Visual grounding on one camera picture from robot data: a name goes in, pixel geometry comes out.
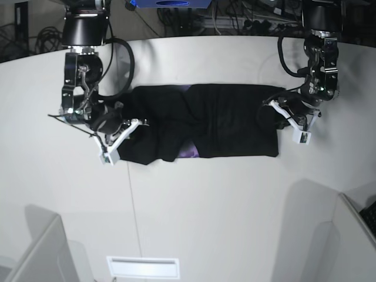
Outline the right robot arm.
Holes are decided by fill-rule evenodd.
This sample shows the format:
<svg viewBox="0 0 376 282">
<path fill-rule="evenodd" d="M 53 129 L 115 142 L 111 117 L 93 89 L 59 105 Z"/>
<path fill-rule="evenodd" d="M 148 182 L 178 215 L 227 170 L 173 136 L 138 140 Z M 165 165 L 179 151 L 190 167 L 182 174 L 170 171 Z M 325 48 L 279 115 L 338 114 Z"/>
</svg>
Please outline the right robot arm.
<svg viewBox="0 0 376 282">
<path fill-rule="evenodd" d="M 128 42 L 114 36 L 110 1 L 64 1 L 63 4 L 66 14 L 62 46 L 69 52 L 65 54 L 61 105 L 52 118 L 74 128 L 87 126 L 86 134 L 106 150 L 131 126 L 124 103 L 131 93 L 135 56 Z M 99 93 L 100 83 L 110 67 L 103 64 L 96 48 L 106 45 L 110 47 L 111 60 L 115 58 L 116 45 L 125 48 L 129 56 L 127 80 L 114 95 Z"/>
</svg>

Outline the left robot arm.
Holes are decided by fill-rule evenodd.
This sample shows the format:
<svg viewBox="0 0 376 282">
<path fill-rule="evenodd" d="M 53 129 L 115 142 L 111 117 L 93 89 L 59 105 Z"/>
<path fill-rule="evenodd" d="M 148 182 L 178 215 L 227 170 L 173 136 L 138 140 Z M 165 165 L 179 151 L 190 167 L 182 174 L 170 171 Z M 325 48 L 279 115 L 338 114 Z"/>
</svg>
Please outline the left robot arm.
<svg viewBox="0 0 376 282">
<path fill-rule="evenodd" d="M 286 29 L 278 37 L 277 49 L 281 66 L 290 76 L 303 78 L 301 86 L 284 90 L 267 98 L 261 107 L 272 107 L 283 118 L 277 128 L 292 126 L 307 132 L 321 116 L 319 105 L 339 94 L 337 60 L 338 39 L 343 30 L 341 1 L 302 1 L 302 24 Z M 302 32 L 307 66 L 292 71 L 283 52 L 284 38 Z"/>
</svg>

